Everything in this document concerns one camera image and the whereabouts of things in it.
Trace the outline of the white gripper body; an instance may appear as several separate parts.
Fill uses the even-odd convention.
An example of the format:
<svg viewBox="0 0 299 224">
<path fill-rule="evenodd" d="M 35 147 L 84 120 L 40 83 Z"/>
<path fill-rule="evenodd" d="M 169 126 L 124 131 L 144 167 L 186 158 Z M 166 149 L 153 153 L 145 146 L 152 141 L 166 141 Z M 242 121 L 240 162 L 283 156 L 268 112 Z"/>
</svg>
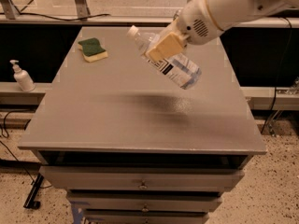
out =
<svg viewBox="0 0 299 224">
<path fill-rule="evenodd" d="M 178 28 L 194 45 L 204 45 L 223 34 L 208 7 L 208 0 L 191 0 L 178 15 Z"/>
</svg>

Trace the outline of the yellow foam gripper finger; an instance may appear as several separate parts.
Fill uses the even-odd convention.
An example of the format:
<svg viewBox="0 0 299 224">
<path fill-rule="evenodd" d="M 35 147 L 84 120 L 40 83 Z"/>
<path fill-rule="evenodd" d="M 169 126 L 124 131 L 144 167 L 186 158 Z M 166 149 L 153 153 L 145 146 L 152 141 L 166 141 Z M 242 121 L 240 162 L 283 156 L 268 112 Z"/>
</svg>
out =
<svg viewBox="0 0 299 224">
<path fill-rule="evenodd" d="M 174 35 L 175 37 L 179 37 L 181 32 L 178 28 L 178 20 L 174 19 L 171 23 L 169 23 L 163 30 L 159 33 L 160 38 L 164 38 L 168 35 Z"/>
<path fill-rule="evenodd" d="M 185 40 L 171 32 L 153 42 L 145 52 L 145 55 L 152 61 L 158 62 L 181 53 L 185 46 Z"/>
</svg>

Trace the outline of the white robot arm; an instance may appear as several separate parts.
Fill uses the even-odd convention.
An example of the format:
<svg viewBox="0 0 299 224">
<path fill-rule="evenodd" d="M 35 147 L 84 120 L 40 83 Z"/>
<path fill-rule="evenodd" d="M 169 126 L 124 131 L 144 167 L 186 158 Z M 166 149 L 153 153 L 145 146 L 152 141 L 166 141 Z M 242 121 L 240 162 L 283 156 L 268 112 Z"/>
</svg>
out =
<svg viewBox="0 0 299 224">
<path fill-rule="evenodd" d="M 146 52 L 153 61 L 179 54 L 190 43 L 204 45 L 239 23 L 273 15 L 299 0 L 191 0 Z"/>
</svg>

